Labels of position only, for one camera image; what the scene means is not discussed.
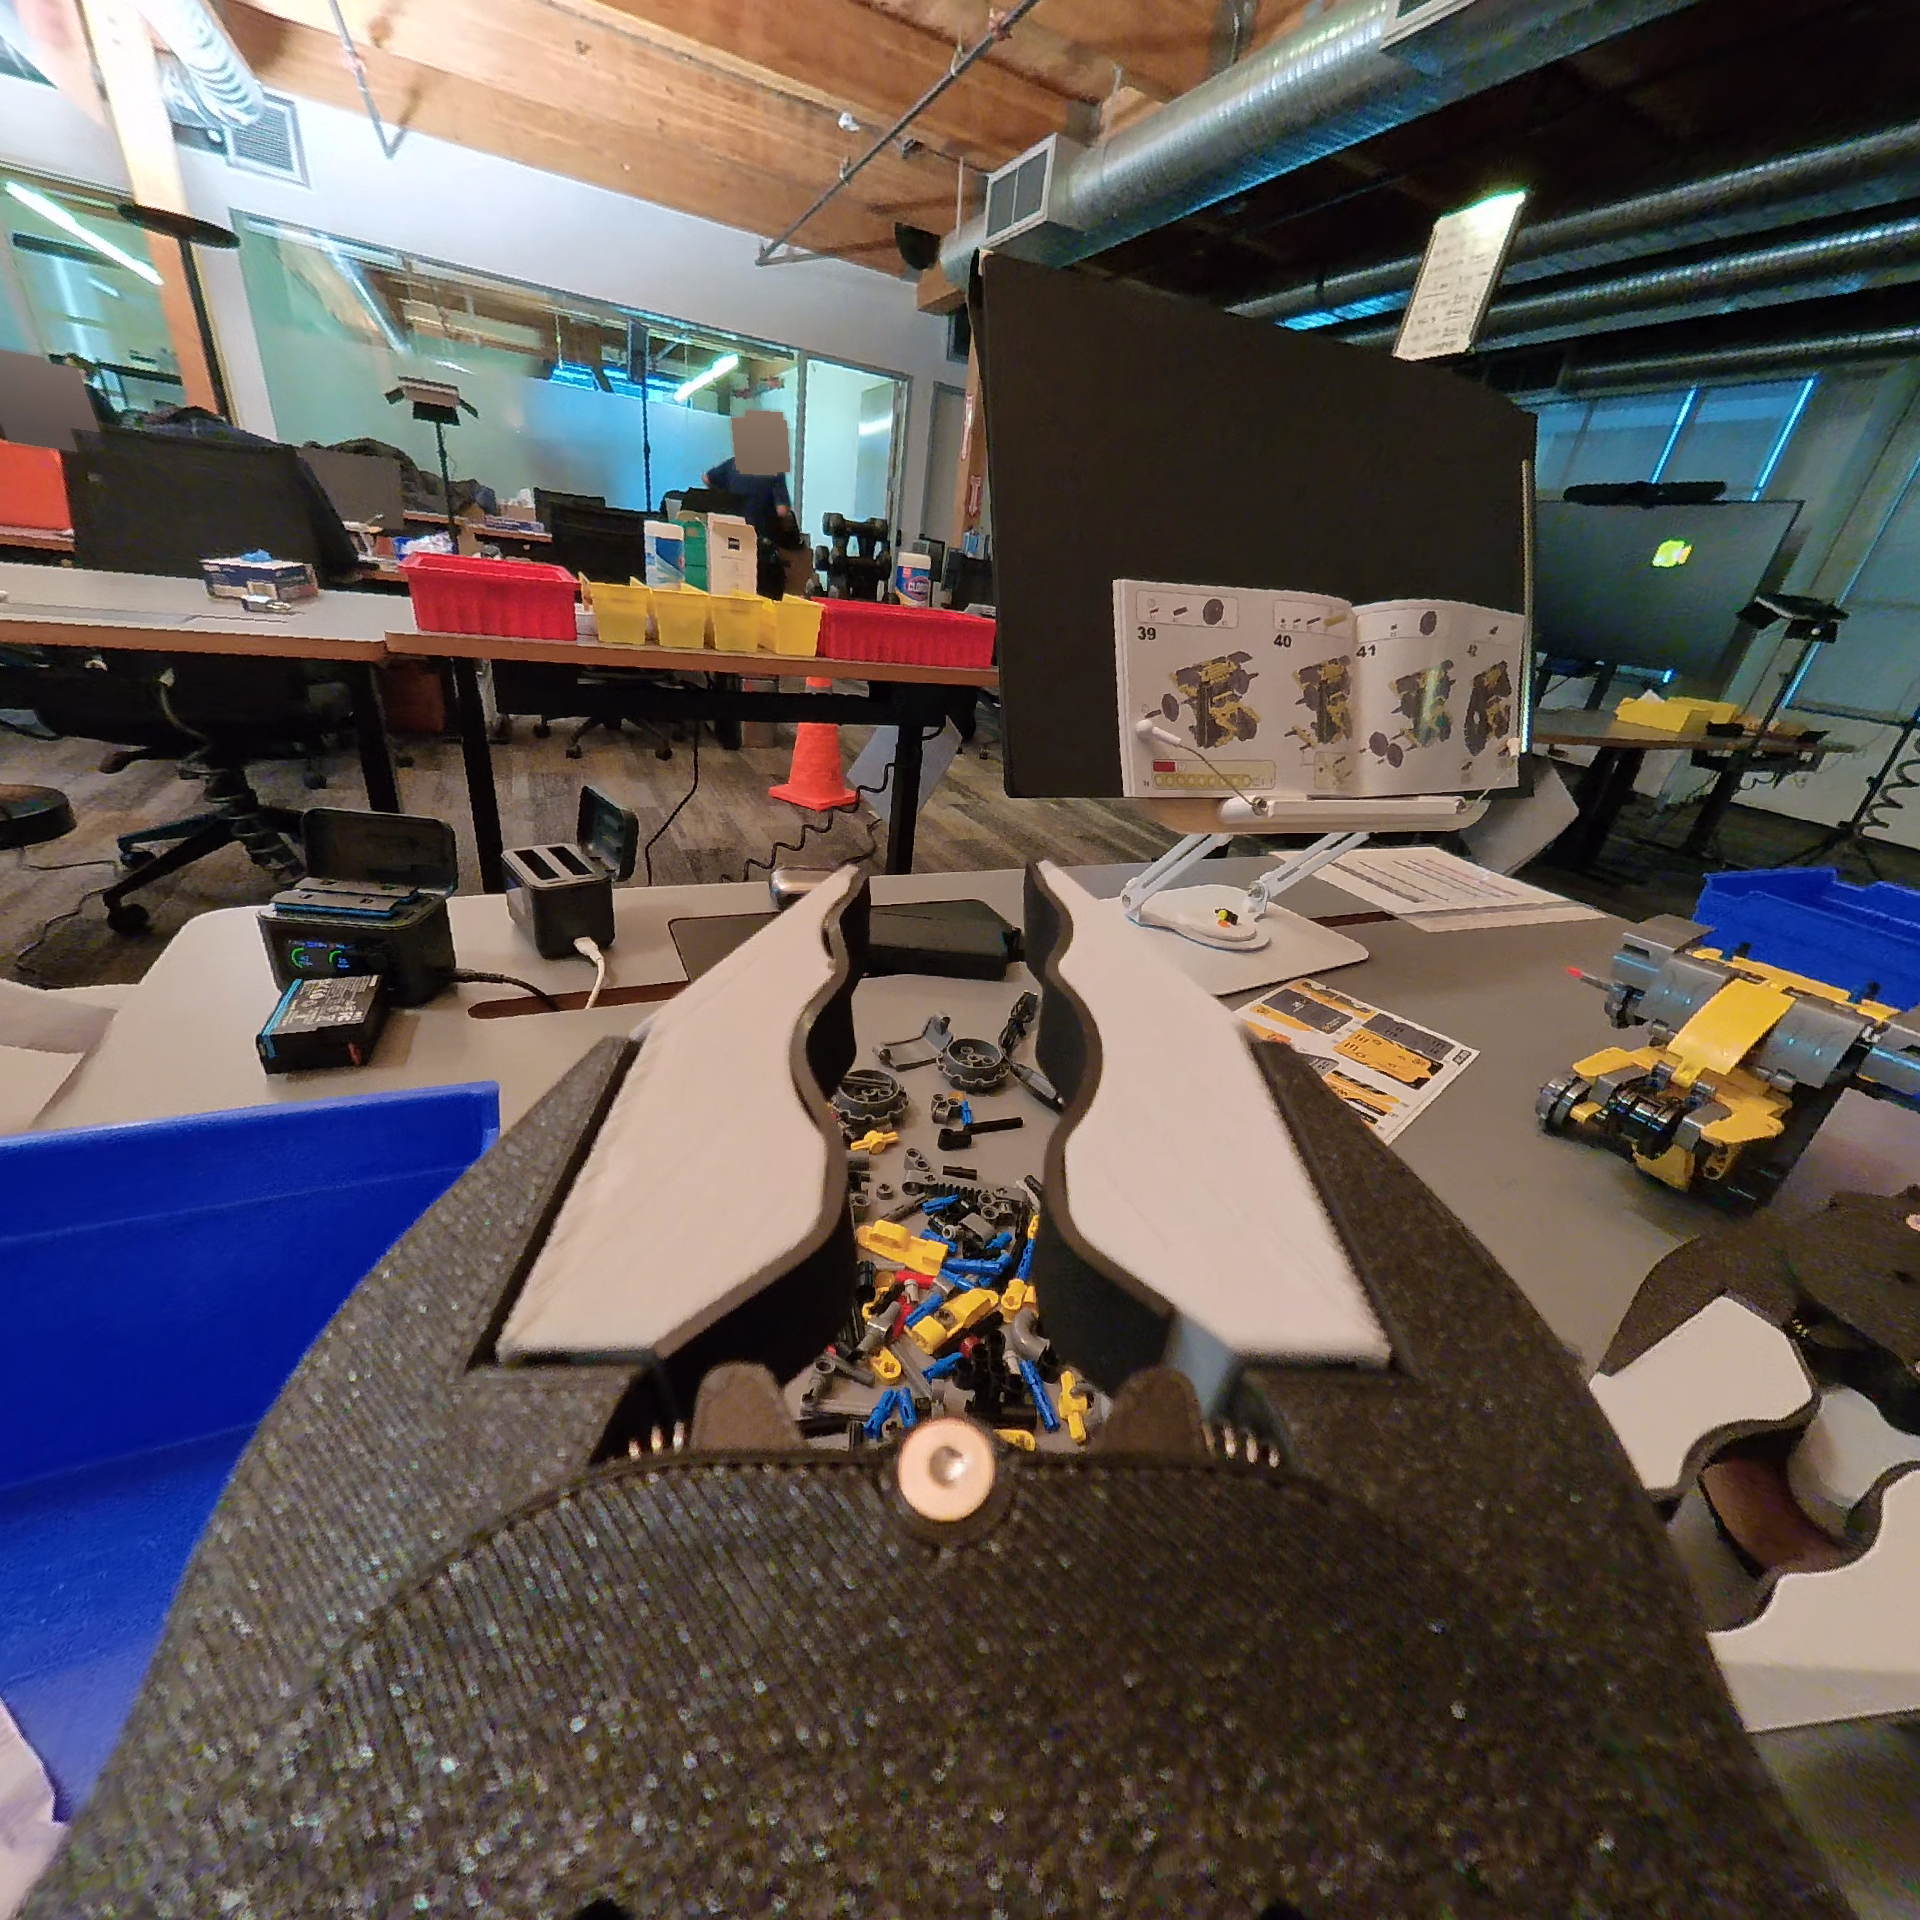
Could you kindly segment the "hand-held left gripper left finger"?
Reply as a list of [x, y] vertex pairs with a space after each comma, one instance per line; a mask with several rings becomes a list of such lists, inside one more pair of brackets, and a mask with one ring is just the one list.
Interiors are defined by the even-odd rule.
[[578, 1119], [551, 1095], [508, 1136], [545, 1158], [491, 1205], [491, 1406], [615, 1441], [690, 1416], [711, 1374], [785, 1389], [842, 1327], [858, 1250], [829, 1093], [869, 885], [818, 882], [612, 1046]]

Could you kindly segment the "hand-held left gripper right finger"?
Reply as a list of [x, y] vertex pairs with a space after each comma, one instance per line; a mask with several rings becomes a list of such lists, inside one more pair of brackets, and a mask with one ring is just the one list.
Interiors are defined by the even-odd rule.
[[1033, 1280], [1069, 1367], [1116, 1397], [1164, 1363], [1204, 1413], [1256, 1363], [1389, 1367], [1242, 1022], [1049, 861], [1025, 874], [1025, 958], [1063, 1099]]

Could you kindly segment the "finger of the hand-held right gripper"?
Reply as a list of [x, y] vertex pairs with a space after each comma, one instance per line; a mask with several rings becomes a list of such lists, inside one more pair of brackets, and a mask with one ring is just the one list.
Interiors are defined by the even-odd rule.
[[1879, 1529], [1857, 1558], [1784, 1571], [1762, 1605], [1707, 1645], [1753, 1735], [1872, 1720], [1917, 1706], [1917, 1469], [1869, 1493]]
[[1704, 1463], [1738, 1438], [1804, 1429], [1818, 1381], [1788, 1331], [1735, 1297], [1716, 1297], [1591, 1394], [1656, 1501], [1687, 1493]]

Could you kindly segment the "pile of toy building pieces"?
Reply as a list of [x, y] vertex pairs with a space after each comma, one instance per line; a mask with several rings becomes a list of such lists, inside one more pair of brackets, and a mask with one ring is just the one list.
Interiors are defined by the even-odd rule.
[[818, 1449], [892, 1447], [975, 1416], [1009, 1449], [1076, 1451], [1107, 1397], [1063, 1355], [1041, 1297], [1043, 1160], [1060, 1099], [1025, 982], [880, 979], [879, 1039], [833, 1104], [848, 1142], [853, 1301], [786, 1387]]

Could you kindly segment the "dark rectangular pad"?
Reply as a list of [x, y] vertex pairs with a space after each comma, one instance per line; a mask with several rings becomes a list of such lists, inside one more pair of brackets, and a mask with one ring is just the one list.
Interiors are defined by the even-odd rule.
[[722, 1006], [785, 1006], [824, 975], [824, 936], [799, 907], [785, 914], [674, 918], [671, 934], [688, 987], [681, 1010]]

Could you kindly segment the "yellow black printed leaflet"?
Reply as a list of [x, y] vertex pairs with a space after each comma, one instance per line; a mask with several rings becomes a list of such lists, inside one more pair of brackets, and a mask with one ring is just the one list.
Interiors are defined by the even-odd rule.
[[1301, 977], [1240, 1007], [1259, 1039], [1305, 1055], [1324, 1086], [1385, 1142], [1396, 1141], [1479, 1057], [1469, 1043]]

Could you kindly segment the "yellow grey toy vehicle model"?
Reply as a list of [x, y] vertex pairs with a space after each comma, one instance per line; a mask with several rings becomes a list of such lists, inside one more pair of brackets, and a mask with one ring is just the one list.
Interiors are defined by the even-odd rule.
[[1876, 984], [1849, 997], [1659, 917], [1624, 934], [1603, 989], [1612, 1024], [1644, 1024], [1649, 1041], [1543, 1082], [1538, 1119], [1680, 1193], [1761, 1208], [1844, 1089], [1916, 1107], [1917, 1010], [1893, 1010]]

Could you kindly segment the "small black charger box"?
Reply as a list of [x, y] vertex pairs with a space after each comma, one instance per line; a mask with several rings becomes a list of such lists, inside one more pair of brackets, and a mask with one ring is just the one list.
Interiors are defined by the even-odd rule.
[[575, 835], [501, 857], [509, 911], [543, 958], [576, 955], [578, 939], [599, 951], [615, 942], [612, 889], [633, 874], [639, 818], [593, 783], [584, 785]]

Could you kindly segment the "black power adapter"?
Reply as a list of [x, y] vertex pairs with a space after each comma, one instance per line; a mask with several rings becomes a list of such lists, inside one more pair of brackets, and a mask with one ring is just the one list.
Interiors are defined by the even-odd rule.
[[874, 902], [867, 975], [1003, 977], [1021, 929], [977, 897]]

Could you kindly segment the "small blue plastic bin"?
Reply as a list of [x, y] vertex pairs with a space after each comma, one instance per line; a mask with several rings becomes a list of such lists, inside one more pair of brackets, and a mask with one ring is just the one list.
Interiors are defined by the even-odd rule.
[[1834, 867], [1709, 874], [1691, 918], [1709, 946], [1813, 977], [1896, 1011], [1917, 1003], [1917, 893], [1898, 882], [1852, 885]]

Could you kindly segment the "white book stand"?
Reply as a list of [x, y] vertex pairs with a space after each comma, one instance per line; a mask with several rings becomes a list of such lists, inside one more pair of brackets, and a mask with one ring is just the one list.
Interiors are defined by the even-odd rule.
[[[1483, 794], [1176, 797], [1139, 803], [1167, 827], [1187, 827], [1187, 835], [1124, 885], [1121, 911], [1143, 927], [1154, 952], [1215, 997], [1275, 987], [1367, 959], [1362, 944], [1288, 911], [1280, 896], [1372, 834], [1448, 831], [1473, 825], [1485, 811]], [[1305, 850], [1284, 853], [1244, 886], [1204, 882], [1201, 863], [1237, 831], [1307, 831], [1312, 841]]]

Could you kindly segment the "white paper sheet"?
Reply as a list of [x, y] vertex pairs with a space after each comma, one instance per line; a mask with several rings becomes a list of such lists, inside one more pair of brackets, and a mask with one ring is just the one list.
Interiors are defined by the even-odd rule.
[[1367, 845], [1316, 872], [1327, 885], [1427, 927], [1580, 918], [1588, 909], [1441, 848]]

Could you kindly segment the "orange traffic cone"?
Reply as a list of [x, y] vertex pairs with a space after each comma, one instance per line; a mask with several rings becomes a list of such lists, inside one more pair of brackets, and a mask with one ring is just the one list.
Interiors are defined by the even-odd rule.
[[799, 725], [786, 778], [768, 797], [812, 813], [856, 809], [859, 793], [847, 778], [840, 741], [835, 725]]

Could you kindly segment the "black battery charging case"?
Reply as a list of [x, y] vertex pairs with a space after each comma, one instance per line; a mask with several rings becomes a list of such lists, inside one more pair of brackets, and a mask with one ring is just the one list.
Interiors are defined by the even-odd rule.
[[312, 806], [305, 877], [258, 917], [275, 984], [381, 975], [391, 1006], [439, 997], [457, 969], [449, 901], [455, 830], [439, 818]]

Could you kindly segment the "wooden edged table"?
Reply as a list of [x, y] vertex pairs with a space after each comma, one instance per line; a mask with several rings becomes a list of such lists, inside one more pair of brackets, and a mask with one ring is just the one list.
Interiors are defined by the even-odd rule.
[[895, 726], [898, 752], [883, 858], [883, 867], [892, 874], [915, 867], [922, 809], [922, 731], [941, 714], [944, 687], [1000, 687], [1000, 673], [992, 667], [962, 665], [688, 653], [661, 646], [604, 643], [599, 639], [557, 642], [418, 631], [393, 631], [387, 642], [393, 655], [450, 663], [472, 830], [488, 893], [501, 893], [506, 879], [490, 721], [477, 687], [477, 663], [483, 661], [551, 665], [575, 677], [615, 673], [615, 686], [599, 693], [599, 701], [612, 712]]

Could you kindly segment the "large blue plastic bin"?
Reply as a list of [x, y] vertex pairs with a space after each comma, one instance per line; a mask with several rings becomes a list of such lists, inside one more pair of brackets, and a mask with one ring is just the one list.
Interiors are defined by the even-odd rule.
[[256, 1422], [497, 1131], [474, 1082], [4, 1141], [2, 1691], [57, 1816]]

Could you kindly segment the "open instruction booklet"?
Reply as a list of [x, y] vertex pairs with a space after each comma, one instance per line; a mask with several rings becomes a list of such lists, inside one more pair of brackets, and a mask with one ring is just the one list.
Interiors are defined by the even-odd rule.
[[1521, 782], [1519, 613], [1119, 581], [1114, 631], [1128, 797], [1389, 799]]

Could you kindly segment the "red plastic bin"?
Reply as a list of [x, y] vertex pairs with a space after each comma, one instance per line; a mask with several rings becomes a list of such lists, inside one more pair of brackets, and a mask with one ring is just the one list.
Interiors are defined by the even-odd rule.
[[997, 621], [987, 615], [853, 599], [826, 599], [818, 609], [818, 658], [965, 670], [994, 663]]
[[578, 584], [564, 567], [411, 550], [400, 570], [418, 632], [578, 637]]

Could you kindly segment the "wooden far desk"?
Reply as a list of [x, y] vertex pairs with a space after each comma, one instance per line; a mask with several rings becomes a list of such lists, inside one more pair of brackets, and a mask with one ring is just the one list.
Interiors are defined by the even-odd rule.
[[1713, 787], [1680, 850], [1705, 857], [1741, 778], [1751, 774], [1804, 771], [1827, 755], [1853, 752], [1827, 731], [1748, 726], [1747, 721], [1690, 721], [1671, 734], [1624, 720], [1603, 707], [1538, 707], [1530, 742], [1548, 746], [1593, 746], [1596, 754], [1575, 782], [1575, 822], [1548, 848], [1555, 866], [1587, 871], [1605, 848], [1616, 818], [1635, 791], [1644, 758], [1653, 752], [1682, 752], [1715, 774]]

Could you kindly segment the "black office chair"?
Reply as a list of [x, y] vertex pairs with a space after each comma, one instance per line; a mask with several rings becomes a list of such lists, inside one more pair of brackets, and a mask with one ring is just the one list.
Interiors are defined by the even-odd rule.
[[252, 785], [249, 766], [300, 758], [349, 728], [352, 686], [341, 667], [256, 655], [167, 655], [138, 699], [138, 744], [203, 771], [203, 813], [156, 830], [172, 845], [138, 854], [122, 841], [129, 874], [103, 889], [105, 920], [135, 934], [151, 920], [133, 902], [135, 889], [179, 872], [234, 843], [275, 882], [291, 889], [305, 877], [303, 813], [268, 806]]

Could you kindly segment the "large dark display screen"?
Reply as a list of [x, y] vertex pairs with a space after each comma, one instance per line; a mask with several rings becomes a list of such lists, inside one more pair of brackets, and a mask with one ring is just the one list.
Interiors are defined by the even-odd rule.
[[1800, 511], [1795, 497], [1546, 501], [1532, 642], [1557, 661], [1713, 679]]

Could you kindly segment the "black panel board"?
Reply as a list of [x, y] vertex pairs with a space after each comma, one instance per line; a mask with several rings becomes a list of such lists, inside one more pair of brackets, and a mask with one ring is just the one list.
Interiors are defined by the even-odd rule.
[[1007, 250], [969, 315], [1013, 797], [1121, 794], [1119, 581], [1530, 609], [1538, 430], [1498, 391]]

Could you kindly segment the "grey office desk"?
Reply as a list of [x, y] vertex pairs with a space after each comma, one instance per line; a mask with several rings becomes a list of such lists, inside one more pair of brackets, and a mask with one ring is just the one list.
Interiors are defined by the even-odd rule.
[[368, 803], [381, 811], [403, 809], [376, 680], [397, 632], [417, 632], [415, 615], [385, 591], [327, 589], [276, 615], [213, 599], [187, 578], [2, 563], [2, 639], [12, 643], [292, 658], [344, 670]]

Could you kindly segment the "black music stand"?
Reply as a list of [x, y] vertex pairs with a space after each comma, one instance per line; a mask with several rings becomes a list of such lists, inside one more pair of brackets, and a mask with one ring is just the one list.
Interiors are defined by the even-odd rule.
[[449, 523], [449, 530], [453, 531], [460, 520], [460, 509], [453, 497], [447, 434], [465, 418], [477, 418], [477, 408], [460, 392], [457, 386], [421, 375], [400, 375], [396, 383], [387, 387], [385, 400], [389, 405], [407, 405], [411, 408], [415, 421], [426, 421], [435, 426], [439, 477], [444, 490], [444, 519]]

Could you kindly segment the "black computer monitor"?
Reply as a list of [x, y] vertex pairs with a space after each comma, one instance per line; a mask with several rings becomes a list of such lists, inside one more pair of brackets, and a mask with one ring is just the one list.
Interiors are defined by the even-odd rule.
[[63, 463], [85, 569], [194, 581], [205, 559], [264, 550], [309, 562], [323, 584], [356, 576], [356, 546], [288, 446], [107, 426]]

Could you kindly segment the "hanging white sign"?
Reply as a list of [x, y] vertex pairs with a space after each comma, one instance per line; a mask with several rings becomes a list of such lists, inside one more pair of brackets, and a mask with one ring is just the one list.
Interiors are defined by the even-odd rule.
[[1528, 189], [1508, 186], [1434, 223], [1402, 312], [1396, 358], [1448, 360], [1474, 349], [1525, 202]]

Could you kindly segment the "black floor lamp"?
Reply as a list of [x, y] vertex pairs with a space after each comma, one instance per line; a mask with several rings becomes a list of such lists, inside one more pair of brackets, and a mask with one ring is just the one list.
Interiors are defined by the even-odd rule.
[[170, 210], [170, 207], [153, 207], [140, 206], [135, 201], [122, 201], [115, 207], [122, 218], [130, 226], [138, 226], [148, 233], [165, 233], [170, 234], [179, 248], [183, 261], [183, 282], [187, 297], [194, 307], [194, 321], [200, 326], [200, 342], [201, 355], [205, 358], [205, 373], [210, 383], [210, 410], [219, 418], [234, 418], [234, 405], [228, 398], [227, 375], [224, 375], [224, 358], [218, 344], [218, 333], [210, 321], [209, 302], [203, 293], [201, 264], [197, 248], [224, 248], [231, 250], [237, 247], [237, 234], [219, 223], [210, 223], [193, 211]]

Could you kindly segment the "white duct vent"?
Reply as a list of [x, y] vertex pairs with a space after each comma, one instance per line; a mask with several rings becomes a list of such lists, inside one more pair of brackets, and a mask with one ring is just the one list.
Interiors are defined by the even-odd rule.
[[980, 211], [984, 248], [1009, 248], [1029, 242], [1051, 223], [1055, 176], [1082, 152], [1068, 135], [1049, 135], [989, 178]]

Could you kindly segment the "silver air duct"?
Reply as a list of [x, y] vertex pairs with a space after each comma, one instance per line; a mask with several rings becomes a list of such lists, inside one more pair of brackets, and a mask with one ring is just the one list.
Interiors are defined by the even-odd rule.
[[1421, 75], [1380, 47], [1392, 16], [1389, 2], [1332, 7], [1083, 151], [1060, 178], [1068, 234], [1041, 258], [1116, 248], [1419, 112]]

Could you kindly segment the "white wall vent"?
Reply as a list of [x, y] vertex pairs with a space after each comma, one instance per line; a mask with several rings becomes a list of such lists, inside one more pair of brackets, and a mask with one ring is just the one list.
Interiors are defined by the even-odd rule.
[[228, 127], [215, 121], [194, 93], [172, 90], [167, 114], [177, 129], [177, 144], [193, 152], [210, 152], [234, 171], [309, 186], [296, 101], [276, 90], [268, 90], [264, 101], [266, 112], [256, 121]]

